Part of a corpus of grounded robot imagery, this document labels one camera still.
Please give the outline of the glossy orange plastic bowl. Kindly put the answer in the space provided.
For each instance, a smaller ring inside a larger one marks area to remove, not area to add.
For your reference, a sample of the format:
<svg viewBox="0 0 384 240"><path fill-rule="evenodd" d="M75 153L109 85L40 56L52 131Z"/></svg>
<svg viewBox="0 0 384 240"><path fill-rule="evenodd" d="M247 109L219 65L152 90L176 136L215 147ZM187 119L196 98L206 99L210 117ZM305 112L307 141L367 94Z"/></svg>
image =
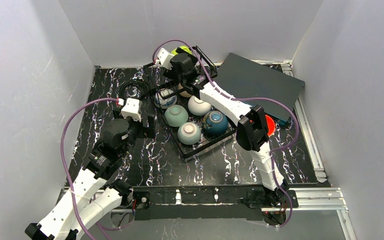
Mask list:
<svg viewBox="0 0 384 240"><path fill-rule="evenodd" d="M250 123L255 137L271 137L276 130L275 121L267 114L264 116L264 119L260 116L252 116Z"/></svg>

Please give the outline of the white ribbed ceramic bowl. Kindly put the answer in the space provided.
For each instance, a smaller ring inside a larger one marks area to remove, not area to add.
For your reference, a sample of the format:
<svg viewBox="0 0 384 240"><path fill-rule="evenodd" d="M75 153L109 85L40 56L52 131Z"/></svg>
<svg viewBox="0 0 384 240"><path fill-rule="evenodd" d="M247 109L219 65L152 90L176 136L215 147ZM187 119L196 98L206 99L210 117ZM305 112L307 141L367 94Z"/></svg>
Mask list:
<svg viewBox="0 0 384 240"><path fill-rule="evenodd" d="M195 116L204 116L212 109L211 104L195 96L189 98L187 107L189 112Z"/></svg>

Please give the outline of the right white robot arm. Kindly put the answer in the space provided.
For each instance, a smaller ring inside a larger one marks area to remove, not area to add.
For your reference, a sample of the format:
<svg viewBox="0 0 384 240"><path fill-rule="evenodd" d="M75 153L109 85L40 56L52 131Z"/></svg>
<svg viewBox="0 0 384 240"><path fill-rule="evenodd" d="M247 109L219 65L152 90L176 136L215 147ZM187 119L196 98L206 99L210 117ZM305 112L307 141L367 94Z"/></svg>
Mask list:
<svg viewBox="0 0 384 240"><path fill-rule="evenodd" d="M279 202L286 197L288 184L272 158L269 126L264 109L251 106L245 98L235 98L209 75L199 53L179 49L176 54L161 48L154 62L166 69L164 76L182 86L182 90L221 111L236 126L236 141L249 151L260 172L267 198Z"/></svg>

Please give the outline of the lime green square bowl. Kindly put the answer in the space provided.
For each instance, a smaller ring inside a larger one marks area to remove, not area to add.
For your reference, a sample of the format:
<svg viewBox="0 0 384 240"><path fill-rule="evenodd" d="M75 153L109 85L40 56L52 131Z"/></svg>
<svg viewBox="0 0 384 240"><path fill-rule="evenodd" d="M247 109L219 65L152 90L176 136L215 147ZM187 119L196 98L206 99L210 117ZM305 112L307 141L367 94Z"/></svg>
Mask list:
<svg viewBox="0 0 384 240"><path fill-rule="evenodd" d="M175 49L173 49L171 51L171 54L173 54L173 55L178 55L178 54L181 54L181 53L187 53L189 55L193 54L191 49L189 47L185 46L185 45L178 46L178 47L176 47Z"/></svg>

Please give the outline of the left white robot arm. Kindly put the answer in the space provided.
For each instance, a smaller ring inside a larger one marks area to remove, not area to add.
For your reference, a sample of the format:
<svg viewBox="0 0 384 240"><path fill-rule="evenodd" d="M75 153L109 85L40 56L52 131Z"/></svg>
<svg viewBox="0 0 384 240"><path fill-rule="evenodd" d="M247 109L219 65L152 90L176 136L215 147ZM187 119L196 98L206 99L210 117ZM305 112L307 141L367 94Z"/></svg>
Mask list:
<svg viewBox="0 0 384 240"><path fill-rule="evenodd" d="M25 234L32 240L79 240L103 216L133 203L133 188L123 180L108 183L121 167L137 139L155 138L154 115L114 111L72 186L50 213L30 223Z"/></svg>

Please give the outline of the black wire dish rack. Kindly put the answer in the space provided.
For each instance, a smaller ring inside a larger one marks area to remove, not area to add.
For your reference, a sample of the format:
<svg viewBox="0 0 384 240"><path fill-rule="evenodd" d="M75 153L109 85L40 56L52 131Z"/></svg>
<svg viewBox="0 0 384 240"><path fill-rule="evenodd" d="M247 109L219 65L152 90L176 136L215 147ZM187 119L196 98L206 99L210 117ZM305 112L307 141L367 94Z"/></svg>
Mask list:
<svg viewBox="0 0 384 240"><path fill-rule="evenodd" d="M146 78L148 83L150 84L149 94L152 95L152 99L154 102L155 93L162 89L171 89L173 93L172 95L177 96L177 105L180 105L184 108L187 107L188 100L186 97L180 95L181 90L178 89L178 84L184 83L187 86L187 90L193 91L193 95L197 96L199 90L204 87L209 81L200 65L199 61L204 61L209 64L205 69L210 74L210 77L215 78L218 75L217 68L214 63L207 58L207 56L201 52L201 49L198 46L193 46L192 50L195 50L196 53L187 54L187 53L179 53L174 56L175 66L184 65L187 67L186 73L186 81L185 82L177 82L175 80L171 80L163 76L166 68L161 66L155 60L152 63L145 64L143 66L143 76ZM194 155L199 155L204 151L209 151L211 147L214 147L219 142L225 141L227 138L231 137L236 132L236 127L233 125L231 120L228 121L227 130L222 135L208 135L205 133L203 129L202 116L193 115L187 109L189 116L189 121L196 123L201 129L201 140L193 145L186 145L179 141L178 139L178 127L171 127L168 125L167 120L165 118L166 109L162 109L157 107L158 114L162 117L162 121L164 126L167 128L170 136L173 138L175 145L177 146L180 155L184 159L189 159Z"/></svg>

